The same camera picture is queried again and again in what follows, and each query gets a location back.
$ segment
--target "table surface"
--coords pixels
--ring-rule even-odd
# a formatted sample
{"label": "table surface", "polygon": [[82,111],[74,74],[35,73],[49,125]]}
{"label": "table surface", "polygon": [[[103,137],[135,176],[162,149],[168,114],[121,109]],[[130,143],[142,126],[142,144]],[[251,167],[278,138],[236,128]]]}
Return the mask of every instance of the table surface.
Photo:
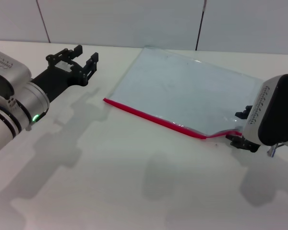
{"label": "table surface", "polygon": [[[0,41],[37,76],[46,55],[75,45]],[[88,86],[0,152],[0,230],[288,230],[288,147],[273,159],[224,138],[198,140],[105,104],[141,49],[99,53]],[[175,51],[267,80],[288,55]]]}

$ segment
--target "green indicator light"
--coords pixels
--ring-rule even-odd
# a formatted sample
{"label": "green indicator light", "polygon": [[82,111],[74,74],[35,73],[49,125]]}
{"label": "green indicator light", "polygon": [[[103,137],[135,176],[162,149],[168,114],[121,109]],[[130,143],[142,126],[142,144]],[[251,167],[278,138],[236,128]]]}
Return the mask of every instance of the green indicator light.
{"label": "green indicator light", "polygon": [[38,118],[39,115],[35,115],[32,119],[32,121],[35,121]]}

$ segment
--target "transparent plastic bag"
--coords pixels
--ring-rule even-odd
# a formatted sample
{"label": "transparent plastic bag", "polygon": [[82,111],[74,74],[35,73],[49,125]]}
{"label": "transparent plastic bag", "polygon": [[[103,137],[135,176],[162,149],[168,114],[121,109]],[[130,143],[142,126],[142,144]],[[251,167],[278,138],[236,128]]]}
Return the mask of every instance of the transparent plastic bag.
{"label": "transparent plastic bag", "polygon": [[104,100],[196,138],[240,134],[235,117],[252,105],[262,81],[165,50],[144,48]]}

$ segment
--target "white wall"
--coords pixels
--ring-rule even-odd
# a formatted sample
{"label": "white wall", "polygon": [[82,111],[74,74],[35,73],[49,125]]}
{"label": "white wall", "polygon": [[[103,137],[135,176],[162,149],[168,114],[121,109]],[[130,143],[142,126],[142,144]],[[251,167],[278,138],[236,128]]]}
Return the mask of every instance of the white wall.
{"label": "white wall", "polygon": [[35,0],[0,0],[0,40],[48,42]]}
{"label": "white wall", "polygon": [[52,43],[195,49],[204,0],[39,0]]}
{"label": "white wall", "polygon": [[288,0],[208,0],[198,50],[288,54]]}

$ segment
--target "white table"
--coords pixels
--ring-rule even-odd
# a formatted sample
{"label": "white table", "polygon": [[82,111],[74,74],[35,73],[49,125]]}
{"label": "white table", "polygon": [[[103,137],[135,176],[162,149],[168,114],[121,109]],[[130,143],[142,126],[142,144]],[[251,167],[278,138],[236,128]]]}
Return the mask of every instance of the white table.
{"label": "white table", "polygon": [[[33,76],[65,47],[0,41]],[[102,101],[140,51],[84,46],[79,64],[100,60],[88,86],[0,152],[0,230],[288,230],[288,147],[271,159]],[[288,55],[176,52],[264,80],[288,73]]]}

